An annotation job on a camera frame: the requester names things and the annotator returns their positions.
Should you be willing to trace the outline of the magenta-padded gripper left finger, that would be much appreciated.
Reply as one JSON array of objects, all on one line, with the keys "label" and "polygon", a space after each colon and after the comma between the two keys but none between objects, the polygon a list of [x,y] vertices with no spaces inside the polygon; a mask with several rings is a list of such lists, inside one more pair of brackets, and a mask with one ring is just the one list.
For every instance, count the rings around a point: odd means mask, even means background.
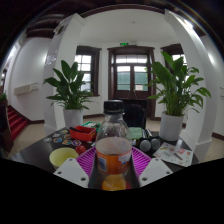
[{"label": "magenta-padded gripper left finger", "polygon": [[53,155],[54,174],[76,185],[87,188],[94,167],[95,148],[90,148],[81,155],[67,148],[57,149]]}]

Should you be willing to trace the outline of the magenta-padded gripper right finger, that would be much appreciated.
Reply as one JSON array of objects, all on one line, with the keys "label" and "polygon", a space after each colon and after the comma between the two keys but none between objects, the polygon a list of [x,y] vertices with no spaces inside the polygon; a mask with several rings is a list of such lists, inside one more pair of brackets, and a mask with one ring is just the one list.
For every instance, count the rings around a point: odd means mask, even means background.
[{"label": "magenta-padded gripper right finger", "polygon": [[139,185],[144,187],[173,171],[159,158],[151,158],[141,150],[132,148],[132,161]]}]

